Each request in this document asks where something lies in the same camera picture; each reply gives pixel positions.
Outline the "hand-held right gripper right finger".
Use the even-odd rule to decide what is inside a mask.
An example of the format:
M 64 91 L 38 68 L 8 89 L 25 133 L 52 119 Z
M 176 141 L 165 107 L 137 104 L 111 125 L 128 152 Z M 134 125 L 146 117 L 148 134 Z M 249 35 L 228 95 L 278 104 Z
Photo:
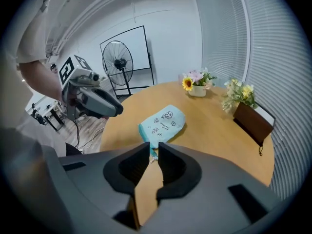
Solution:
M 280 203 L 270 188 L 224 158 L 160 143 L 158 163 L 164 185 L 146 234 L 233 234 Z

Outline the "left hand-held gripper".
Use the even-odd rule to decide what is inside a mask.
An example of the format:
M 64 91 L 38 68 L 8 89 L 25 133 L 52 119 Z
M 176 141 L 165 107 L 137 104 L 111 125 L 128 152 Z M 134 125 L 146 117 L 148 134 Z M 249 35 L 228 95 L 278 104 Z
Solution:
M 123 106 L 108 92 L 100 88 L 79 89 L 81 86 L 99 86 L 99 74 L 91 69 L 84 58 L 70 55 L 59 69 L 58 78 L 61 83 L 61 98 L 66 105 L 66 116 L 70 120 L 76 120 L 84 114 L 96 118 L 122 114 Z

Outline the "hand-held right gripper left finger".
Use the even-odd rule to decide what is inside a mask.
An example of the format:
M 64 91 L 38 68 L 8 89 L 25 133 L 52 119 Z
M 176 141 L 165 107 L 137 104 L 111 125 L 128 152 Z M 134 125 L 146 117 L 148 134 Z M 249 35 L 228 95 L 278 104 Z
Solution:
M 45 152 L 71 234 L 126 234 L 140 229 L 135 187 L 149 164 L 149 143 L 58 158 Z

